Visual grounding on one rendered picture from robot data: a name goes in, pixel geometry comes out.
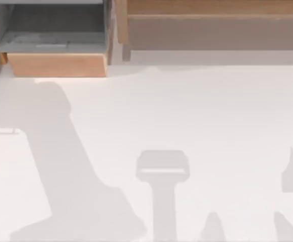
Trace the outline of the wooden cupboard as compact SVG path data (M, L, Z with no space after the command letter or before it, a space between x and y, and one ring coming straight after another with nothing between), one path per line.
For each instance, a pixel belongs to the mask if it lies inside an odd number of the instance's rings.
M114 0L113 65L293 66L293 0Z

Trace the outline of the pulled-out grey pierced drawer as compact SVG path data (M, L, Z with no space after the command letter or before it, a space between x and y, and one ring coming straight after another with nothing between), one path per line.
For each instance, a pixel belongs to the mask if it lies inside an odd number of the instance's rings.
M111 0L0 0L0 51L104 53Z

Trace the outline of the pale wooden drawer front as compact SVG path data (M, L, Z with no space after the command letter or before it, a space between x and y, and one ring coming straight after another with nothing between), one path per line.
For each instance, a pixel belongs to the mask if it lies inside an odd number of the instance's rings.
M8 53L17 77L106 77L108 56L97 53Z

